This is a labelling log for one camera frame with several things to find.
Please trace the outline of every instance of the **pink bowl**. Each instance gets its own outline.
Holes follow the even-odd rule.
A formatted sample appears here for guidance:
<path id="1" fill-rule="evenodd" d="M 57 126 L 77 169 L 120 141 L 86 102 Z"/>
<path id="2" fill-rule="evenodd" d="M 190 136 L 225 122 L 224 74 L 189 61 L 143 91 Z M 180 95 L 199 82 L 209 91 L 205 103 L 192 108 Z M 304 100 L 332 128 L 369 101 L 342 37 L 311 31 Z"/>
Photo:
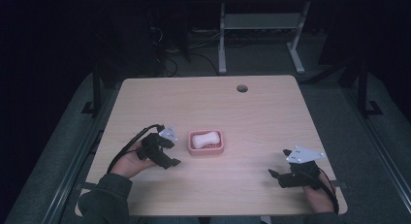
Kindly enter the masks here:
<path id="1" fill-rule="evenodd" d="M 220 137 L 219 144 L 208 144 L 202 148 L 196 149 L 193 147 L 191 139 L 193 136 L 196 135 L 204 135 L 208 134 L 209 132 L 217 132 L 218 136 Z M 223 133 L 219 130 L 199 130 L 199 131 L 191 131 L 188 135 L 188 152 L 193 156 L 198 155 L 216 155 L 221 154 L 224 151 L 224 141 L 223 141 Z"/>

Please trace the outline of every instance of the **metal stand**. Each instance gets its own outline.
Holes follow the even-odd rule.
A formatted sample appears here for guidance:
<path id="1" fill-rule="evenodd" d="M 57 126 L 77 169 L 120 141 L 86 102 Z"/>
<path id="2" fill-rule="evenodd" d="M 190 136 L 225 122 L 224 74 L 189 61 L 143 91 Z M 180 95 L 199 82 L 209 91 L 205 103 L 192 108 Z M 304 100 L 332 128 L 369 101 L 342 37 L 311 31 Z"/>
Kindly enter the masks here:
<path id="1" fill-rule="evenodd" d="M 302 67 L 302 63 L 297 53 L 297 44 L 299 43 L 300 35 L 305 24 L 305 19 L 307 17 L 310 2 L 305 2 L 302 12 L 300 14 L 299 25 L 296 29 L 296 36 L 292 42 L 287 43 L 288 51 L 290 52 L 291 58 L 293 59 L 294 66 L 296 67 L 297 73 L 304 74 L 305 70 Z"/>
<path id="2" fill-rule="evenodd" d="M 345 68 L 344 73 L 339 79 L 339 85 L 342 87 L 350 87 L 356 78 L 358 81 L 358 96 L 357 96 L 357 106 L 359 111 L 364 117 L 368 117 L 372 114 L 382 114 L 381 109 L 378 107 L 375 101 L 369 101 L 372 109 L 368 110 L 366 108 L 366 86 L 367 86 L 367 77 L 368 71 L 365 67 L 363 60 L 358 60 L 355 57 L 350 57 L 340 63 L 337 63 L 325 70 L 324 72 L 318 74 L 317 76 L 301 81 L 300 84 L 313 84 L 317 81 L 323 80 L 329 75 L 339 71 L 340 69 Z"/>
<path id="3" fill-rule="evenodd" d="M 225 4 L 221 4 L 220 45 L 218 47 L 219 74 L 227 73 L 224 35 L 226 29 L 296 29 L 293 40 L 287 43 L 296 70 L 299 74 L 305 72 L 297 53 L 297 44 L 305 24 L 310 2 L 304 3 L 300 13 L 290 14 L 226 14 Z"/>
<path id="4" fill-rule="evenodd" d="M 92 113 L 94 118 L 101 108 L 100 74 L 97 65 L 93 68 L 93 103 L 94 108 L 90 108 L 92 102 L 85 103 L 81 113 Z"/>

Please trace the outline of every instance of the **table top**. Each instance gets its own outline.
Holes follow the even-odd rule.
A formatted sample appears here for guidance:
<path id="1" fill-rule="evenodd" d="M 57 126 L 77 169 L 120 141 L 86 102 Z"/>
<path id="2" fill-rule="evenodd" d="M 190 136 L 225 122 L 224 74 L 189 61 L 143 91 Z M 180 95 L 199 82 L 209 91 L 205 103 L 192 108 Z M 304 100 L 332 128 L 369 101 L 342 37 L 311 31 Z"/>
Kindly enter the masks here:
<path id="1" fill-rule="evenodd" d="M 245 85 L 246 92 L 237 87 Z M 282 150 L 324 152 L 291 76 L 135 79 L 123 82 L 86 179 L 98 183 L 111 159 L 144 127 L 173 125 L 178 142 L 166 154 L 176 167 L 133 177 L 130 214 L 284 215 L 310 213 L 302 189 L 281 188 L 268 169 L 289 173 Z M 221 130 L 220 155 L 191 156 L 190 131 Z M 335 179 L 328 158 L 317 164 Z M 339 188 L 340 212 L 347 205 Z"/>

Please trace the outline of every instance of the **hand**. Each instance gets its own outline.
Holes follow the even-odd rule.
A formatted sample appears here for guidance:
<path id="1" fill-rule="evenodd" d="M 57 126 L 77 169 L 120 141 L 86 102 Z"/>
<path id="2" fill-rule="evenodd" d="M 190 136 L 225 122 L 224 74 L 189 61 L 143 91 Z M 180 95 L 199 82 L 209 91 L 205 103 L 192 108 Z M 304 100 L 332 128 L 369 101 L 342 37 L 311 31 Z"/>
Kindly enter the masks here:
<path id="1" fill-rule="evenodd" d="M 138 141 L 134 143 L 128 151 L 138 150 L 142 147 L 142 142 Z M 115 165 L 112 167 L 110 173 L 118 174 L 120 176 L 131 178 L 137 175 L 144 169 L 154 167 L 156 164 L 151 160 L 141 160 L 136 154 L 136 151 L 126 153 L 121 157 Z"/>
<path id="2" fill-rule="evenodd" d="M 330 189 L 330 191 L 335 191 L 335 187 L 330 185 L 325 174 L 320 173 L 318 178 Z M 304 186 L 302 190 L 305 193 L 308 203 L 315 212 L 333 212 L 332 201 L 322 188 L 314 190 L 311 186 Z"/>

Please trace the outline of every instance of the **sleeve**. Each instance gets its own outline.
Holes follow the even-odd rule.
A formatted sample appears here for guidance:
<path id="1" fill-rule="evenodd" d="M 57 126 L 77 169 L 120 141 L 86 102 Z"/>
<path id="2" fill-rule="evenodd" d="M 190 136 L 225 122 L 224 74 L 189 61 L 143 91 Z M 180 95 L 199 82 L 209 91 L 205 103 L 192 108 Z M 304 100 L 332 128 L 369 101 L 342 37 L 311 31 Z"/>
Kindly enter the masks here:
<path id="1" fill-rule="evenodd" d="M 303 219 L 304 224 L 342 224 L 343 222 L 335 212 L 322 212 L 306 216 Z"/>
<path id="2" fill-rule="evenodd" d="M 128 223 L 127 198 L 132 181 L 116 174 L 104 175 L 96 187 L 79 198 L 81 223 Z"/>

